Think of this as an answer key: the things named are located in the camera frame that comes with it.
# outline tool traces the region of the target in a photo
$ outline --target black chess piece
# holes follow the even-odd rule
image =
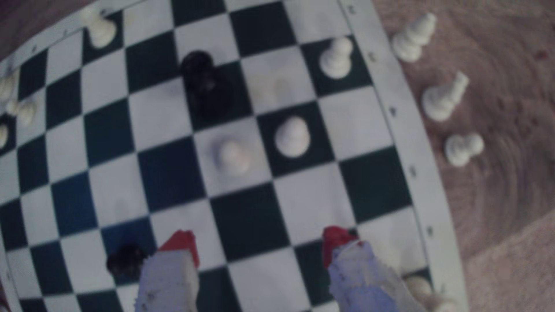
[[[189,93],[192,111],[205,120],[225,116],[233,107],[233,87],[214,67],[212,57],[204,51],[194,51],[183,59],[181,75]]]
[[[114,276],[126,275],[130,278],[138,278],[146,257],[147,255],[137,245],[123,245],[108,257],[106,268]]]

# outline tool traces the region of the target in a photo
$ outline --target white chess piece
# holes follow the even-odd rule
[[[8,143],[8,137],[8,126],[5,124],[0,125],[0,149],[6,146],[6,143]]]
[[[293,116],[276,131],[275,144],[281,154],[295,158],[303,155],[310,145],[310,133],[306,122]]]
[[[19,81],[19,69],[11,75],[0,79],[0,102],[6,102],[12,98],[13,90]]]
[[[113,21],[103,18],[95,5],[83,8],[80,12],[81,21],[89,31],[90,43],[101,49],[114,40],[117,27]]]
[[[426,311],[429,312],[459,312],[458,304],[441,294],[433,293],[432,285],[419,276],[412,276],[405,280],[407,289]]]
[[[436,30],[437,18],[426,13],[396,34],[391,42],[395,55],[405,62],[415,62],[422,56],[422,47],[427,45]]]
[[[345,78],[351,72],[352,42],[349,38],[336,38],[330,48],[320,56],[320,68],[332,79]]]
[[[17,116],[17,114],[19,113],[19,102],[16,101],[15,99],[9,100],[8,103],[6,104],[6,112],[10,116],[13,116],[13,117]]]
[[[469,82],[465,74],[457,72],[452,83],[427,88],[422,95],[426,116],[437,122],[447,120],[461,102]]]
[[[250,154],[239,142],[226,140],[218,148],[216,162],[224,173],[242,175],[249,170]]]
[[[456,167],[466,165],[471,157],[479,155],[484,150],[484,141],[477,133],[467,136],[452,135],[445,143],[445,157]]]
[[[28,100],[27,103],[20,105],[17,113],[17,122],[21,123],[24,127],[28,127],[37,114],[37,105],[32,100]]]

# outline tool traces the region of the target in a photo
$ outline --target wooden table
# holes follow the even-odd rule
[[[89,2],[3,0],[0,59]],[[425,125],[475,311],[555,304],[555,2],[513,2],[374,0],[390,35],[425,12],[438,16],[422,59],[403,64],[417,99],[457,70],[471,80],[448,121]],[[445,139],[469,132],[483,135],[485,152],[462,169],[449,166]]]

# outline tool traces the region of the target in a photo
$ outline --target black pawn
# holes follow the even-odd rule
[[[214,67],[212,57],[203,51],[194,51],[183,59],[181,75],[189,93],[188,103],[193,112],[205,120],[225,116],[233,107],[231,83]]]

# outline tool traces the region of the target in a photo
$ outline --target captured chess piece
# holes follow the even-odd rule
[[[239,142],[226,140],[218,148],[216,162],[227,175],[243,175],[249,170],[250,154]]]
[[[118,29],[113,21],[103,18],[95,4],[83,8],[81,21],[89,31],[90,43],[96,49],[102,49],[114,40]]]
[[[445,157],[455,167],[462,167],[484,150],[484,141],[477,133],[467,136],[452,135],[445,143]]]
[[[106,268],[114,276],[139,278],[147,255],[136,245],[123,245],[106,261]]]
[[[8,126],[5,124],[1,124],[0,125],[0,149],[6,146],[6,143],[8,143],[8,137],[9,137]]]
[[[304,119],[293,116],[276,131],[275,144],[281,154],[295,158],[306,153],[310,146],[310,133]]]
[[[427,88],[422,95],[422,108],[426,116],[437,122],[447,120],[461,102],[468,83],[468,77],[457,72],[452,83]]]
[[[438,293],[434,293],[432,285],[420,276],[412,276],[405,280],[411,295],[429,312],[459,312],[458,304]]]
[[[204,51],[189,53],[181,63],[181,75],[191,97],[192,111],[205,120],[225,116],[233,107],[233,87],[214,67],[212,57]]]
[[[415,62],[422,56],[422,47],[427,45],[436,30],[437,18],[426,13],[393,37],[391,46],[395,55],[405,62]]]
[[[331,41],[330,48],[320,56],[320,68],[326,76],[332,79],[345,78],[351,72],[352,50],[352,42],[347,37]]]

